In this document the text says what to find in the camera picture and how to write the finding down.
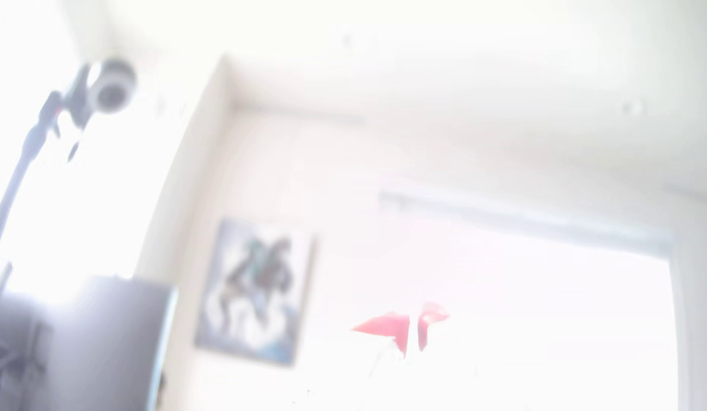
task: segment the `framed picture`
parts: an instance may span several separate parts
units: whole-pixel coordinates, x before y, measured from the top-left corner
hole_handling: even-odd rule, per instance
[[[292,364],[311,247],[310,234],[222,221],[197,346]]]

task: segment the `computer monitor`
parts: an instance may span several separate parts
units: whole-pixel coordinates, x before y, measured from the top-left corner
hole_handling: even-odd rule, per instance
[[[63,304],[6,291],[0,411],[153,410],[175,300],[173,287],[106,276]]]

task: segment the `red cloth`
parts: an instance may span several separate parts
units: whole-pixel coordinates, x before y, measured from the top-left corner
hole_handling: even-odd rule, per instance
[[[417,322],[420,351],[424,350],[424,347],[427,346],[427,330],[429,326],[435,322],[447,320],[449,316],[450,314],[448,314],[440,304],[424,304],[422,313],[419,314],[419,321]],[[371,320],[357,325],[353,330],[360,333],[373,334],[375,336],[394,337],[396,346],[406,357],[409,322],[409,315],[390,312],[379,317],[373,317]]]

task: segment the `white wall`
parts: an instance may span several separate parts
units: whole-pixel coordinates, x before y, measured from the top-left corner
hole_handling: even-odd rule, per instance
[[[173,164],[148,223],[136,267],[136,276],[168,283],[174,282],[178,273],[174,267],[182,254],[207,164],[225,132],[232,107],[226,61],[208,56],[185,58],[189,61],[179,61],[174,56],[158,63],[163,69],[156,78],[166,84],[160,88],[171,88],[170,95],[160,96],[166,102],[166,110],[173,111],[174,101],[180,101],[181,107],[175,109],[182,112],[183,119],[176,132],[182,137],[171,148],[175,154]]]
[[[64,9],[74,46],[83,61],[117,57],[120,47],[103,0],[57,0]]]
[[[190,229],[168,233],[181,236],[177,241],[184,245],[152,256],[144,253],[146,261],[167,268],[163,275],[180,289],[166,357],[164,408],[289,406],[288,399],[304,388],[307,377],[325,369],[321,358],[340,357],[331,330],[361,319],[331,316],[338,313],[330,310],[336,304],[361,304],[345,284],[402,240],[382,228],[377,198],[381,189],[405,181],[672,233],[679,402],[683,409],[707,410],[707,208],[598,175],[483,153],[441,137],[446,136],[384,134],[365,124],[237,111],[208,164]],[[168,195],[163,201],[178,199]],[[226,216],[288,224],[317,237],[294,369],[193,346],[217,224]],[[182,217],[158,215],[155,224],[177,218]],[[381,308],[368,306],[373,314]]]

